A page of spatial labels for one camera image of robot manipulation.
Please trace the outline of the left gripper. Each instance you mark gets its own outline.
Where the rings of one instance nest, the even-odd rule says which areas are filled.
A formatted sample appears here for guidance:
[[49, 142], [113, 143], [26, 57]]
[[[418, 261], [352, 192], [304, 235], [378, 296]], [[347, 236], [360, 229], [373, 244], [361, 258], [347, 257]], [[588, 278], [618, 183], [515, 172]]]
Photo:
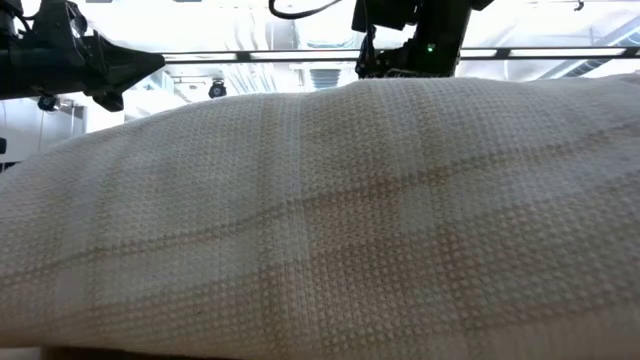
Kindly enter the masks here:
[[[104, 67], [112, 67], [89, 96], [109, 112], [124, 109], [123, 93], [161, 69], [165, 58], [121, 47], [93, 32], [91, 50]], [[0, 99], [15, 99], [84, 91], [91, 74], [70, 66], [50, 50], [0, 50]]]

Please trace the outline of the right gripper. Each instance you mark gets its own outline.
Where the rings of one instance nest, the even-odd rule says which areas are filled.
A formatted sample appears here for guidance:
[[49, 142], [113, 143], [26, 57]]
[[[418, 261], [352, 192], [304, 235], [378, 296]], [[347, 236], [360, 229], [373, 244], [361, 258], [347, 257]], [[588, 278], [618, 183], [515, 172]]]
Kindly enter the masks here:
[[425, 52], [413, 60], [412, 69], [420, 77], [452, 77], [458, 65], [458, 56], [438, 52]]

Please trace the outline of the grey louvred vent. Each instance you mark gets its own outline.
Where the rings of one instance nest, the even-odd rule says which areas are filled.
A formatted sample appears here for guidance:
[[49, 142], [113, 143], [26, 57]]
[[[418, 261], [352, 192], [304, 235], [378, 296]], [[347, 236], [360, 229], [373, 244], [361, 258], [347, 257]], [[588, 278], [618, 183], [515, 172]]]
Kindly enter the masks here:
[[340, 69], [310, 69], [309, 77], [315, 90], [337, 87], [341, 75]]

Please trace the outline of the white waffle-weave cloth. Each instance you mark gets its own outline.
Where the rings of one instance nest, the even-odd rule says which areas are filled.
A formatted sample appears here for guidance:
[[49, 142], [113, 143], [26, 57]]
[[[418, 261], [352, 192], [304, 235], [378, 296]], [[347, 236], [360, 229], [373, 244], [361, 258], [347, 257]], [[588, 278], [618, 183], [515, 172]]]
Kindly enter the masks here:
[[190, 104], [0, 174], [0, 360], [640, 360], [640, 74]]

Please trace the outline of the black aluminium table frame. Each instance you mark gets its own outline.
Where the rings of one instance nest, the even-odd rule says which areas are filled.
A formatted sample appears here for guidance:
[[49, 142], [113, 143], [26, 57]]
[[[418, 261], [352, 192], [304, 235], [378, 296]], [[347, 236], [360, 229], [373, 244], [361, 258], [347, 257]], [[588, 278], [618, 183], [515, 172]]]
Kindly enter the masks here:
[[[275, 62], [340, 62], [356, 61], [360, 52], [354, 49], [216, 51], [165, 53], [167, 65], [275, 63]], [[640, 46], [614, 47], [516, 47], [463, 48], [462, 61], [489, 60], [583, 60], [640, 58]]]

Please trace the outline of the grey ceiling duct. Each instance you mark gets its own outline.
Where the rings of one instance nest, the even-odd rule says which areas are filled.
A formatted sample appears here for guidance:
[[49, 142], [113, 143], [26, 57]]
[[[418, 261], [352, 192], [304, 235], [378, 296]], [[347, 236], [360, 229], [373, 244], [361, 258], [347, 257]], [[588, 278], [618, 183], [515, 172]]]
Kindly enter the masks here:
[[[596, 47], [640, 47], [640, 26], [634, 30], [626, 30], [625, 34], [612, 32], [595, 43]], [[581, 77], [602, 65], [610, 62], [610, 59], [581, 59], [565, 60], [559, 65], [548, 70], [539, 79], [554, 79], [563, 77]]]

